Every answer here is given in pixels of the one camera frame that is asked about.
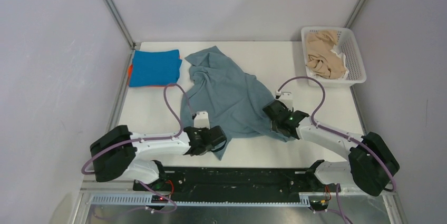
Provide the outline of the grey-blue t shirt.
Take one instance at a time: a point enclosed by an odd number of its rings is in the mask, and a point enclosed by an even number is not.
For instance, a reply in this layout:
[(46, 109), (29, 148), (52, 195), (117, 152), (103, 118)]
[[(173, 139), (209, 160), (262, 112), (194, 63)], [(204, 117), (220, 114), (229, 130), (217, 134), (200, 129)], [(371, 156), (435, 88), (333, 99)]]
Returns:
[(216, 46), (188, 55), (193, 82), (182, 97), (180, 119), (192, 126), (190, 110), (206, 111), (211, 126), (220, 126), (227, 140), (268, 136), (290, 141), (271, 128), (263, 108), (274, 100), (272, 93), (254, 75), (245, 73)]

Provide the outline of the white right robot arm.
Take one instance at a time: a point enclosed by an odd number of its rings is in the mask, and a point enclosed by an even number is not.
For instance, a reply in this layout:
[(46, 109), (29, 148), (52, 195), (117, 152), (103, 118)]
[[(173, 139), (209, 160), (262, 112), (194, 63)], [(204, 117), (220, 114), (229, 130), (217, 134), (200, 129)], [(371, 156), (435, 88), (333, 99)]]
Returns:
[(274, 100), (263, 108), (272, 129), (286, 137), (317, 144), (344, 158), (341, 162), (315, 161), (306, 177), (307, 186), (319, 191), (329, 184), (345, 184), (359, 188), (370, 196), (379, 196), (400, 165), (380, 135), (341, 132), (318, 123), (302, 111), (291, 111)]

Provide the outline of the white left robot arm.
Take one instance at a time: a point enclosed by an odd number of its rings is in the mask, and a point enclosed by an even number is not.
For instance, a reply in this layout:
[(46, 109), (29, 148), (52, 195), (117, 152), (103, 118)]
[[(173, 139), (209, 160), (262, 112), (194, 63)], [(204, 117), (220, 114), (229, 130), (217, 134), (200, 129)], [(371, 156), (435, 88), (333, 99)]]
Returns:
[(130, 132), (126, 125), (116, 126), (90, 145), (92, 171), (97, 182), (116, 179), (139, 180), (153, 190), (166, 185), (161, 155), (204, 155), (226, 146), (227, 137), (220, 126), (194, 128), (180, 133), (142, 134)]

